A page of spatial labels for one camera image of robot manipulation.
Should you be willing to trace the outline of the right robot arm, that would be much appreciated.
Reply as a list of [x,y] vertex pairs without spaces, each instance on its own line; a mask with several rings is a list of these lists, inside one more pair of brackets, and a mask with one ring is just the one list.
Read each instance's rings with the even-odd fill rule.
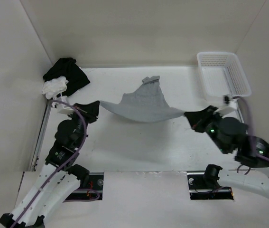
[[203,174],[203,184],[212,191],[224,187],[237,188],[269,199],[269,143],[248,133],[247,124],[233,117],[224,117],[217,107],[185,112],[192,130],[206,133],[223,154],[235,153],[241,166],[252,168],[252,174],[230,171],[209,164]]

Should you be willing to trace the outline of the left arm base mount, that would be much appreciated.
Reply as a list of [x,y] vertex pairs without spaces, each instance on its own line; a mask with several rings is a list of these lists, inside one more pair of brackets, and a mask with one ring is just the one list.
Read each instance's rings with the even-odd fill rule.
[[72,201],[96,201],[102,200],[104,187],[104,173],[90,173],[89,179],[81,183],[80,187],[73,191],[65,202]]

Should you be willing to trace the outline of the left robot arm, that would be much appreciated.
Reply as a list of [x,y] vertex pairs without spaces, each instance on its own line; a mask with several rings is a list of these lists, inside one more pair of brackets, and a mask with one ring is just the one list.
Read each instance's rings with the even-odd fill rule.
[[99,101],[68,105],[68,119],[58,125],[36,182],[12,212],[0,217],[3,227],[43,228],[46,219],[70,194],[88,186],[89,170],[75,161],[87,138],[88,124],[98,119],[99,106]]

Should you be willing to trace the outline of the grey tank top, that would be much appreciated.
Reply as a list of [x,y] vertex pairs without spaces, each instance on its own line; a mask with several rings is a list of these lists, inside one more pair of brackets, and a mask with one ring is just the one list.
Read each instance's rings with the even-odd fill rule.
[[100,106],[113,114],[140,123],[162,122],[183,116],[183,110],[168,105],[159,80],[160,76],[146,77],[134,92],[124,93],[118,104],[100,101]]

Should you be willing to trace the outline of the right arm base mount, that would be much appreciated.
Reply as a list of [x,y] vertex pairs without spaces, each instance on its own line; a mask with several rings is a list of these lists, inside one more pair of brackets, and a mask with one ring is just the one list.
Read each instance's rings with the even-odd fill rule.
[[187,181],[190,200],[234,200],[231,187],[207,183],[203,172],[188,172]]

